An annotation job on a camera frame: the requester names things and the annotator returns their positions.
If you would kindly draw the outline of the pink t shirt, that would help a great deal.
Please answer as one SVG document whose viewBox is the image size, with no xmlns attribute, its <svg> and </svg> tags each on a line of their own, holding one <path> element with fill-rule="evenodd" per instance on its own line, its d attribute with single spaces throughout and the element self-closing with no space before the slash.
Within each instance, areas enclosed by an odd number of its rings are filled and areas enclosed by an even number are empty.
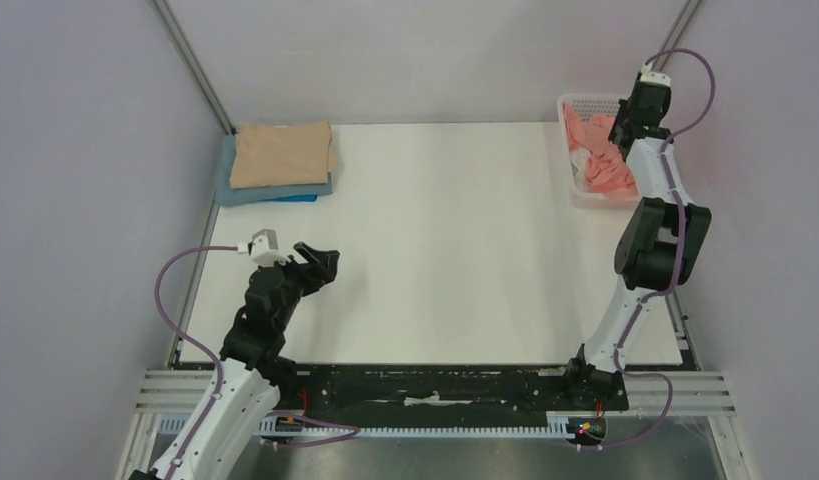
<svg viewBox="0 0 819 480">
<path fill-rule="evenodd" d="M 563 119 L 568 151 L 582 147 L 591 152 L 586 167 L 587 191 L 612 199 L 637 197 L 633 174 L 608 139 L 615 117 L 597 114 L 584 120 L 569 103 L 563 103 Z"/>
</svg>

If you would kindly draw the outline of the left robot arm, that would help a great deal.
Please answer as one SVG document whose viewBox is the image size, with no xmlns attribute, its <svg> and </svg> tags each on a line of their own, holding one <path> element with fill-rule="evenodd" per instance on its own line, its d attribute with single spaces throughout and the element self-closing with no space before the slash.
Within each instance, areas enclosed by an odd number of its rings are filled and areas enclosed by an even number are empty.
<svg viewBox="0 0 819 480">
<path fill-rule="evenodd" d="M 270 230 L 221 249 L 245 255 L 256 266 L 244 303 L 219 352 L 168 315 L 162 317 L 182 340 L 208 356 L 214 373 L 175 441 L 147 470 L 133 471 L 133 479 L 225 479 L 258 424 L 297 399 L 299 383 L 291 375 L 295 363 L 280 354 L 285 331 L 300 301 L 336 279 L 339 251 L 298 242 L 293 254 L 283 255 Z"/>
</svg>

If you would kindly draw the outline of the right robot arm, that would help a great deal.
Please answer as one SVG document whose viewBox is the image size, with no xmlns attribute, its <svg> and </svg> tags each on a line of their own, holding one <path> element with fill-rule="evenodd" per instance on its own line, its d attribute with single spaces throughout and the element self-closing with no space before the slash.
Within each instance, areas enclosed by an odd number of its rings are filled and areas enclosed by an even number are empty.
<svg viewBox="0 0 819 480">
<path fill-rule="evenodd" d="M 674 136 L 661 122 L 671 102 L 665 80 L 638 80 L 609 134 L 641 195 L 615 250 L 616 288 L 596 331 L 563 374 L 565 400 L 576 408 L 614 402 L 624 394 L 626 354 L 656 299 L 691 275 L 712 214 L 682 185 Z"/>
</svg>

